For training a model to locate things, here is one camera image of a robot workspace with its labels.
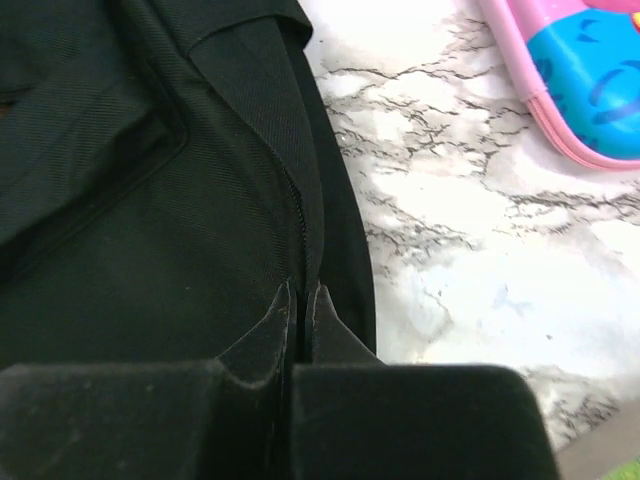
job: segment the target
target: pencil case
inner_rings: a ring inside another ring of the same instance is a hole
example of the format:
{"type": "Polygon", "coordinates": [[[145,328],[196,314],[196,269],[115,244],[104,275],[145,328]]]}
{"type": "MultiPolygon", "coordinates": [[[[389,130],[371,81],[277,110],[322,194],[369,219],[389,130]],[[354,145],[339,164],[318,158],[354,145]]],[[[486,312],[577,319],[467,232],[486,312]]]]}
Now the pencil case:
{"type": "Polygon", "coordinates": [[[640,0],[479,0],[520,99],[564,155],[640,169],[640,0]]]}

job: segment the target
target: white marble table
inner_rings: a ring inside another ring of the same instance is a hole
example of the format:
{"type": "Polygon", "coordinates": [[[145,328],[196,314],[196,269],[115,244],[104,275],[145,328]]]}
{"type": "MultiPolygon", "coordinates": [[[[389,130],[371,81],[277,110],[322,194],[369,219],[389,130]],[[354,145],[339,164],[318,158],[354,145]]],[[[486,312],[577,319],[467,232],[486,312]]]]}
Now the white marble table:
{"type": "Polygon", "coordinates": [[[476,0],[301,3],[369,234],[380,357],[518,369],[556,448],[640,397],[640,173],[553,151],[476,0]]]}

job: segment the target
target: green object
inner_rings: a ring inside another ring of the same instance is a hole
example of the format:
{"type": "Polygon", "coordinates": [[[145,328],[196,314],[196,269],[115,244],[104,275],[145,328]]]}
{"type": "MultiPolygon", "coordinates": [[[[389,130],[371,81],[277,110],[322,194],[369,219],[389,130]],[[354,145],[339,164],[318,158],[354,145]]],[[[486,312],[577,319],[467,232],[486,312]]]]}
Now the green object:
{"type": "Polygon", "coordinates": [[[640,480],[640,456],[608,474],[602,480],[640,480]]]}

